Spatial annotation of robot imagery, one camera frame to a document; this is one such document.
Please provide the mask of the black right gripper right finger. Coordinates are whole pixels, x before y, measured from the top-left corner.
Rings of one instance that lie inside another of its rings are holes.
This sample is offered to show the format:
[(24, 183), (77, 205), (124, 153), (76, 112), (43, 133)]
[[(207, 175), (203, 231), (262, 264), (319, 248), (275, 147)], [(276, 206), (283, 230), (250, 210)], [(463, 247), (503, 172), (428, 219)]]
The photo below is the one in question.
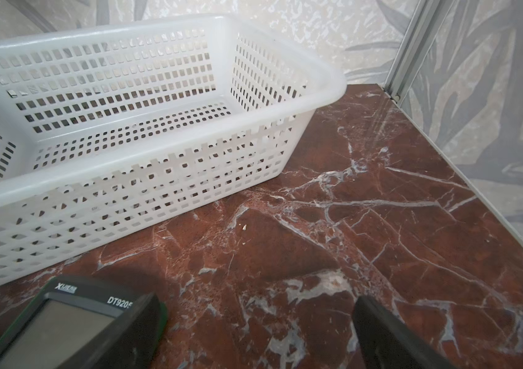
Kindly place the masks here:
[(358, 297), (352, 322), (367, 368), (455, 367), (371, 296)]

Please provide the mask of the green XUXIN multimeter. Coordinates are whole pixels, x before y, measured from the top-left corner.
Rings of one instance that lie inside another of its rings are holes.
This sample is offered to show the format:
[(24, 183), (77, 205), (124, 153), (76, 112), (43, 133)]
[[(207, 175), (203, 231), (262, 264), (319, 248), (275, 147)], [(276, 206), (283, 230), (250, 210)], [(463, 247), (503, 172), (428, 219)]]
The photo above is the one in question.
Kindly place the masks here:
[[(0, 368), (60, 368), (143, 295), (96, 278), (52, 278), (1, 336)], [(159, 303), (158, 344), (169, 318)]]

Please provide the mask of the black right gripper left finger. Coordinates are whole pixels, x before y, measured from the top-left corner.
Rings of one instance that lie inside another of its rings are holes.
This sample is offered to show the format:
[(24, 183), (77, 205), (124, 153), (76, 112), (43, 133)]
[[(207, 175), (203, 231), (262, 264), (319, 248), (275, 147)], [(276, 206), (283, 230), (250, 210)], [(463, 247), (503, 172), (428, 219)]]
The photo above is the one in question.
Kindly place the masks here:
[(161, 308), (153, 294), (138, 298), (60, 368), (147, 368), (159, 339)]

